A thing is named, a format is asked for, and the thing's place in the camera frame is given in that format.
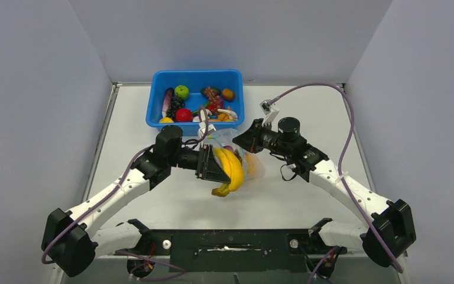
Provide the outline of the white mushroom upper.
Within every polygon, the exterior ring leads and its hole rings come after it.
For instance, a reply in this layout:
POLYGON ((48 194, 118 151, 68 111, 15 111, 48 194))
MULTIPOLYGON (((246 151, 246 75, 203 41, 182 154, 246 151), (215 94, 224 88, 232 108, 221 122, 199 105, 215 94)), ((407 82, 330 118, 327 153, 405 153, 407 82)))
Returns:
POLYGON ((193 113, 193 122, 204 122, 207 120, 209 117, 212 116, 212 113, 206 109, 206 110, 197 110, 197 112, 193 113))

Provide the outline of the dark green avocado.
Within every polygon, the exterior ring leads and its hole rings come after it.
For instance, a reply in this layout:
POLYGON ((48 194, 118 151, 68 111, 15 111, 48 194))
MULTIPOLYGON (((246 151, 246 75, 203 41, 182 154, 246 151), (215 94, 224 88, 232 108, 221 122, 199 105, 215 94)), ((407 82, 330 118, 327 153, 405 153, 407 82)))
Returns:
POLYGON ((202 88, 200 90, 200 93, 205 97, 205 98, 215 98, 217 96, 221 96, 221 90, 218 89, 217 87, 214 86, 208 86, 205 88, 202 88))

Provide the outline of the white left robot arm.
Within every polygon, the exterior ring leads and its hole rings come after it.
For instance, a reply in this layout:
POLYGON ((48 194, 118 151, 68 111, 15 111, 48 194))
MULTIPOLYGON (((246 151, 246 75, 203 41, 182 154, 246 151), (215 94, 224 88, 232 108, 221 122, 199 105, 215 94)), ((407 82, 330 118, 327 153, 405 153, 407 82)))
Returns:
POLYGON ((232 181, 215 148, 204 142, 215 130, 202 122, 199 138, 183 141, 180 127, 163 127, 155 143, 137 152, 112 184, 67 211, 57 208, 49 214, 41 242, 41 262, 56 264, 68 276, 77 276, 98 256, 134 248, 144 237, 142 223, 130 220, 108 232, 101 226, 167 179, 173 167, 193 170, 201 180, 232 181))

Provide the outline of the yellow banana bunch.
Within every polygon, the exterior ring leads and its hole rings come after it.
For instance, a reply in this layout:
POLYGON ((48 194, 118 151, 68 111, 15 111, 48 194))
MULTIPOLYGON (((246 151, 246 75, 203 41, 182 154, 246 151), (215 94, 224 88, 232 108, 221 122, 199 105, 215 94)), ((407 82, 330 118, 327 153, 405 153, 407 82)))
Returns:
POLYGON ((212 189, 212 195, 226 197, 231 192, 237 191, 244 183, 242 163, 233 152, 225 148, 214 148, 213 153, 220 161, 222 170, 230 178, 230 182, 223 183, 219 188, 212 189))

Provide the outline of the dark black grape bunch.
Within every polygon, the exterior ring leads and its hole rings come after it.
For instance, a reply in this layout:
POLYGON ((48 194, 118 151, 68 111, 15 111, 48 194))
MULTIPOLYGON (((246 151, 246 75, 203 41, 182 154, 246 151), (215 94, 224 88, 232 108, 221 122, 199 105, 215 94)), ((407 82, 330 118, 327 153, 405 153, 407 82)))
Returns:
POLYGON ((171 98, 168 110, 166 112, 167 117, 171 118, 172 120, 175 119, 176 112, 185 107, 185 101, 179 97, 173 96, 171 98))

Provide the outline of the brown kiwi fruit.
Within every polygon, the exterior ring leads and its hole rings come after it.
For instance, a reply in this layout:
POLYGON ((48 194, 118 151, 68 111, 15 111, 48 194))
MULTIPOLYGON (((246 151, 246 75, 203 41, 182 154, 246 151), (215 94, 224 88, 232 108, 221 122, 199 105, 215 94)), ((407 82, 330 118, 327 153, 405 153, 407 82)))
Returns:
POLYGON ((236 94, 233 90, 226 88, 222 90, 221 97, 225 101, 232 102, 235 100, 236 94))

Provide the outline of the aluminium frame rail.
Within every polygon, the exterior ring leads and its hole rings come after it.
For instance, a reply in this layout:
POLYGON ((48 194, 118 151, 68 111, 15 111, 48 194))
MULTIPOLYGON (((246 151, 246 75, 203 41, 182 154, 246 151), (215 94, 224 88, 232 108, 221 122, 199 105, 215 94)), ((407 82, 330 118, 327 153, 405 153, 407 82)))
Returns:
MULTIPOLYGON (((95 148, 95 155, 92 160, 92 165, 89 170, 89 177, 88 181, 85 187, 85 191, 83 193, 83 196, 81 198, 81 203, 84 203, 84 201, 87 201, 89 199, 89 195, 91 192, 92 184, 93 184, 93 179, 95 177, 96 169, 99 163, 100 155, 103 149, 103 144, 105 141, 106 133, 109 127, 109 123, 111 120, 111 116, 114 110, 115 102, 118 96, 118 92, 120 87, 122 86, 122 83, 116 82, 112 84, 112 90, 111 94, 109 96, 109 101, 108 105, 105 111, 105 116, 103 119, 102 123, 102 128, 99 134, 98 142, 95 148)), ((62 277, 63 277, 63 271, 61 268, 58 267, 56 264, 52 264, 51 266, 48 267, 50 269, 50 275, 47 283, 61 283, 62 277)))

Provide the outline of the blue plastic bin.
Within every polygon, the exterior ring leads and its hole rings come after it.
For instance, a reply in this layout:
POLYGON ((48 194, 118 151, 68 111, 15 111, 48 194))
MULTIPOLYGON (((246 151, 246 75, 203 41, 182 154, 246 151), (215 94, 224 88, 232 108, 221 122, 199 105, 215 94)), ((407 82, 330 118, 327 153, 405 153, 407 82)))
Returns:
POLYGON ((146 123, 150 127, 161 130, 164 123, 162 107, 169 88, 176 88, 184 85, 189 89, 189 97, 184 101, 184 107, 195 112, 201 105, 207 102, 200 91, 206 87, 216 87, 220 91, 230 89, 234 92, 235 99, 232 102, 225 102, 224 106, 231 108, 238 120, 234 122, 214 122, 216 129, 238 128, 245 118, 245 105, 243 93, 243 80, 240 71, 235 69, 208 69, 208 70, 162 70, 157 72, 151 84, 146 123))

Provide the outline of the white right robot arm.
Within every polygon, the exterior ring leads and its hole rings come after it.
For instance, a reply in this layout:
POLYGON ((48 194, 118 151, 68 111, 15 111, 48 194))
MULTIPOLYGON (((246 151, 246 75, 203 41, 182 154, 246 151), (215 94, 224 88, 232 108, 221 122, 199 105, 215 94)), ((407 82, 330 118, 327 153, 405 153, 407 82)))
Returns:
POLYGON ((233 143, 252 154, 268 150, 281 156, 297 176, 323 189, 362 221, 362 225, 354 226, 322 219, 310 229, 311 249, 318 253, 334 246, 363 250, 379 266, 400 269, 397 259, 416 240, 409 204, 378 195, 340 170, 300 134, 298 119, 283 118, 277 131, 263 122, 262 118, 255 119, 249 129, 233 138, 233 143))

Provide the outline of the clear zip top bag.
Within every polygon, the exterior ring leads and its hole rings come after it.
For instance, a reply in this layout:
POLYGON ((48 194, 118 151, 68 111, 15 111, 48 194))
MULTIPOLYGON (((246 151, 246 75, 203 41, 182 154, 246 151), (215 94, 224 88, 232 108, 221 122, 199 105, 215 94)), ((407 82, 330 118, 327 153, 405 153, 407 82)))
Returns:
MULTIPOLYGON (((239 135, 239 131, 234 128, 216 130, 207 136, 206 143, 212 144, 217 148, 223 148, 224 146, 232 146, 235 149, 234 154, 242 163, 242 168, 244 171, 245 179, 250 180, 250 179, 248 179, 248 177, 246 175, 246 164, 245 164, 245 156, 249 152, 247 152, 246 150, 243 150, 242 148, 240 148, 239 146, 237 146, 236 144, 234 144, 232 142, 232 139, 238 135, 239 135)), ((261 178, 265 174, 264 165, 261 163, 260 160, 259 160, 259 167, 260 167, 260 175, 254 179, 261 178)))

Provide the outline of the red apple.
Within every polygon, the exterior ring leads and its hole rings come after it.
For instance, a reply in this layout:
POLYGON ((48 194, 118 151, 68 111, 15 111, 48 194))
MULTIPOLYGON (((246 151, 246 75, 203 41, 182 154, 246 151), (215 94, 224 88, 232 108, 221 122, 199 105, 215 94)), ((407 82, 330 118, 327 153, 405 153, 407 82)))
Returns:
POLYGON ((180 108, 175 113, 175 122, 192 122, 193 113, 187 108, 180 108))

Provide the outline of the white mushroom lower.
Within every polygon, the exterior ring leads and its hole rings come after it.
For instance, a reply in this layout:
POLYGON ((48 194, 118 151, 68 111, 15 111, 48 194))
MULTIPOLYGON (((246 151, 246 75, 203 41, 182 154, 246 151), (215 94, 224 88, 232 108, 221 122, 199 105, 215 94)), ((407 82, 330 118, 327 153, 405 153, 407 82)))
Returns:
POLYGON ((230 109, 217 109, 218 120, 221 122, 235 122, 238 121, 236 112, 230 109))

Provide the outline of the red grape bunch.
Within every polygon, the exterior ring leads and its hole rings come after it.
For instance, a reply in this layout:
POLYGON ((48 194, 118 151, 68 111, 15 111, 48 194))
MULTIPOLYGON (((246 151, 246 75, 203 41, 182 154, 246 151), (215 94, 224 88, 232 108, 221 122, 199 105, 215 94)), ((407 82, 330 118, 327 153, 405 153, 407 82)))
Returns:
POLYGON ((205 107, 213 114, 217 115, 217 109, 223 109, 224 101, 221 96, 215 98, 207 98, 205 107))

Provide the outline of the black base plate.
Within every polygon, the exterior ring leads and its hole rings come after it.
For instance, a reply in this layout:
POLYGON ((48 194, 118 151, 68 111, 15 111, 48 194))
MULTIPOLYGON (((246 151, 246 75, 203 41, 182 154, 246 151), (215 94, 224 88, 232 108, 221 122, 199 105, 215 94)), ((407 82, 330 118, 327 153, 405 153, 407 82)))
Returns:
POLYGON ((152 230, 128 249, 130 273, 149 279, 167 268, 185 273, 312 271, 319 256, 330 250, 306 229, 152 230))

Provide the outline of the white mushroom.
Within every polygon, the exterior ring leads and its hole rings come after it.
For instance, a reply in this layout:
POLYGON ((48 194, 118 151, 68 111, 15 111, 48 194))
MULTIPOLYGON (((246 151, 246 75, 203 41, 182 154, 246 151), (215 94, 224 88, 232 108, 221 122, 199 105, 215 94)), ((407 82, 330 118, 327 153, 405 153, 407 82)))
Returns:
POLYGON ((206 110, 197 110, 197 112, 193 113, 193 122, 204 122, 207 120, 209 117, 212 116, 212 113, 206 109, 206 110))
POLYGON ((236 112, 230 109, 217 109, 218 120, 221 122, 235 122, 238 121, 236 112))

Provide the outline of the yellow bell pepper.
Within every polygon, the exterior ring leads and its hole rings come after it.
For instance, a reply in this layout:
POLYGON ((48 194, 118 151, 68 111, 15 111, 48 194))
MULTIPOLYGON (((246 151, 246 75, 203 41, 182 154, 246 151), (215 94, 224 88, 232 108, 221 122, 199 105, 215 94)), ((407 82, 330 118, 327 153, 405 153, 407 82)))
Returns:
POLYGON ((247 153, 245 156, 245 164, 248 179, 257 178, 260 175, 259 160, 256 155, 247 153))

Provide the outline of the yellow lemon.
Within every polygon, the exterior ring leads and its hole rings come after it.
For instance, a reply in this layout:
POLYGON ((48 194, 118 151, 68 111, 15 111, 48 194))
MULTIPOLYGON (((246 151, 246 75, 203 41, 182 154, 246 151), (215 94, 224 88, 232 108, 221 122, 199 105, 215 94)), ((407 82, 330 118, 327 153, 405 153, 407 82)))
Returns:
POLYGON ((161 124, 174 123, 174 121, 170 117, 164 117, 161 120, 159 120, 159 123, 161 124))

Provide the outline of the purple eggplant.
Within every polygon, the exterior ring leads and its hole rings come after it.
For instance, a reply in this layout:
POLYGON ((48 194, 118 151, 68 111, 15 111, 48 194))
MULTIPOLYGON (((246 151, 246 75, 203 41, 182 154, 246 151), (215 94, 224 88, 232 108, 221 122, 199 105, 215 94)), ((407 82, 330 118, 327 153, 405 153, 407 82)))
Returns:
POLYGON ((163 104, 161 108, 161 114, 164 117, 167 117, 168 109, 171 105, 171 99, 174 96, 174 88, 167 88, 164 93, 163 104))

